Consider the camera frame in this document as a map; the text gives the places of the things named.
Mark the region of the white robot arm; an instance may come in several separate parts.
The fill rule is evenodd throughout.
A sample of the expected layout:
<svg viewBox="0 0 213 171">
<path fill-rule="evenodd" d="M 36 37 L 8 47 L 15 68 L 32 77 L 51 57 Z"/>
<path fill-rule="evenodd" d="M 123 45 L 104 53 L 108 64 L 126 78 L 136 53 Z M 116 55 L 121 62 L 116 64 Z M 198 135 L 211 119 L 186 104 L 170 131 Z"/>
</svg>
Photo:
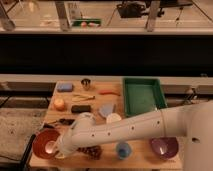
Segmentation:
<svg viewBox="0 0 213 171">
<path fill-rule="evenodd" d="M 121 121 L 96 125 L 92 113 L 80 114 L 57 139 L 70 156 L 80 147 L 159 137 L 186 137 L 183 171 L 213 171 L 213 101 L 164 108 Z"/>
</svg>

